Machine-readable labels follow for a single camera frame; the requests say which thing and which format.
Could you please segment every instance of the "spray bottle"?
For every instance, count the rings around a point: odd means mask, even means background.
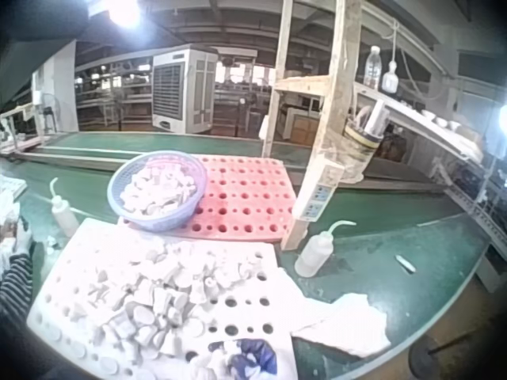
[[[338,226],[355,226],[355,222],[339,220],[327,231],[312,236],[304,247],[294,269],[302,277],[313,277],[333,253],[333,231]]]
[[[51,199],[51,203],[53,203],[51,212],[55,216],[56,222],[65,235],[68,238],[72,238],[72,235],[74,235],[79,228],[79,222],[76,219],[74,212],[72,212],[70,204],[61,196],[56,195],[55,183],[57,180],[58,178],[53,178],[49,184],[49,189],[51,191],[51,195],[53,196]]]

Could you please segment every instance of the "white cloth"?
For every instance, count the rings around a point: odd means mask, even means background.
[[[324,344],[365,358],[389,347],[386,336],[387,315],[368,303],[365,294],[345,294],[329,304],[305,298],[283,270],[277,287],[283,297],[284,315],[293,337]]]

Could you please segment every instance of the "green work surface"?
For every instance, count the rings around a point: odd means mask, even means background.
[[[73,138],[69,136],[58,143]],[[104,143],[101,149],[112,149],[106,145]],[[116,142],[115,146],[122,150],[141,150],[133,145],[133,142]],[[220,154],[245,154],[235,149],[213,149]],[[34,256],[34,283],[38,290],[56,259],[44,257],[41,242],[45,242],[48,235],[56,237],[61,245],[67,242],[51,215],[50,180],[59,178],[56,191],[70,201],[80,220],[93,217],[114,223],[117,217],[106,198],[112,174],[34,162],[2,159],[0,163],[5,175],[25,179],[28,183],[28,189],[20,197],[21,213],[30,221],[34,237],[40,243]],[[444,195],[341,190],[320,220],[311,224],[309,235],[329,228],[338,219],[353,220],[358,225],[340,227],[335,233],[335,254],[313,279],[300,279],[294,273],[296,253],[280,254],[280,263],[311,297],[332,302],[348,292],[367,294],[373,306],[387,313],[387,336],[392,345],[380,355],[359,359],[318,344],[293,340],[299,378],[303,379],[350,376],[356,373],[354,371],[365,371],[368,366],[376,367],[424,333],[470,278],[489,241]],[[437,222],[417,226],[431,221]],[[396,254],[411,261],[417,273],[407,274],[395,261]]]
[[[138,152],[181,150],[190,154],[227,154],[249,157],[260,157],[262,152],[261,140],[173,135],[170,133],[80,132],[64,136],[50,142],[48,145]],[[274,143],[271,157],[283,161],[285,165],[306,167],[310,152],[309,148],[286,143]]]

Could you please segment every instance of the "air cooler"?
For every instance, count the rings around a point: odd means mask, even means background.
[[[153,125],[174,133],[211,129],[215,49],[185,45],[153,57]]]

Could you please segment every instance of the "blue plastic basket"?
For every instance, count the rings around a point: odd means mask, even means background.
[[[187,176],[191,176],[196,184],[196,192],[187,199],[179,208],[169,214],[160,215],[132,215],[124,209],[124,201],[120,194],[125,187],[131,183],[132,176],[144,167],[164,168],[168,164],[180,164],[181,170]],[[197,204],[204,194],[208,175],[206,168],[199,160],[189,154],[173,150],[160,150],[142,154],[123,164],[112,176],[108,185],[108,201],[111,208],[119,216],[135,223],[144,230],[151,232],[162,232],[177,228],[187,222],[194,214]]]

